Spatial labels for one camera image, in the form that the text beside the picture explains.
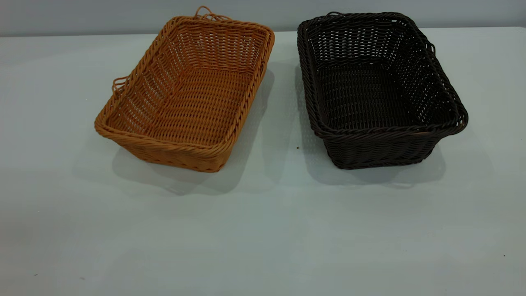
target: gray wall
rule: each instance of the gray wall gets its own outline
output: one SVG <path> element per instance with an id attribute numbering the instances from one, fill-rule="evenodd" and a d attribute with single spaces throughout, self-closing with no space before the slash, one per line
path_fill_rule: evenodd
<path id="1" fill-rule="evenodd" d="M 526 0 L 0 0 L 0 35 L 157 33 L 198 3 L 276 31 L 329 11 L 396 11 L 420 27 L 526 26 Z"/>

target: black wicker basket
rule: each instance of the black wicker basket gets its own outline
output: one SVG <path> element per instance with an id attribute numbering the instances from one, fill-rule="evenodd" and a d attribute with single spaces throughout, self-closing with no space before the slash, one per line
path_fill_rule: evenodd
<path id="1" fill-rule="evenodd" d="M 341 169 L 421 162 L 468 114 L 434 46 L 399 13 L 329 13 L 301 23 L 310 126 Z"/>

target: orange wicker basket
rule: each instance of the orange wicker basket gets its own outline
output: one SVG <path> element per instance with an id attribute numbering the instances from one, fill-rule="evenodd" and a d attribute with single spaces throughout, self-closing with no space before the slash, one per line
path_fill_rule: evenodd
<path id="1" fill-rule="evenodd" d="M 199 15 L 205 8 L 209 13 Z M 130 75 L 117 78 L 95 129 L 136 157 L 217 172 L 267 68 L 273 31 L 201 6 L 172 18 Z"/>

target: basket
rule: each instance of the basket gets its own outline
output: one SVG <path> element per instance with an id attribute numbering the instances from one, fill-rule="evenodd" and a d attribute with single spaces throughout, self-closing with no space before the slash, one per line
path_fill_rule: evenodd
<path id="1" fill-rule="evenodd" d="M 329 13 L 301 23 L 310 126 L 341 169 L 421 162 L 468 114 L 434 46 L 399 13 Z"/>
<path id="2" fill-rule="evenodd" d="M 208 13 L 199 15 L 205 8 Z M 172 18 L 113 95 L 95 129 L 136 157 L 196 171 L 228 160 L 267 68 L 268 27 L 212 13 Z"/>

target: woven basket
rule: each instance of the woven basket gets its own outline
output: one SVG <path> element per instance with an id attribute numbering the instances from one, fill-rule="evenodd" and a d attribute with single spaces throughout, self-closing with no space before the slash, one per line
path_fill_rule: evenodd
<path id="1" fill-rule="evenodd" d="M 247 118 L 274 33 L 201 8 L 171 19 L 132 73 L 115 79 L 95 129 L 142 160 L 216 172 Z"/>
<path id="2" fill-rule="evenodd" d="M 468 114 L 434 46 L 399 13 L 329 13 L 301 23 L 310 126 L 341 169 L 421 162 Z"/>

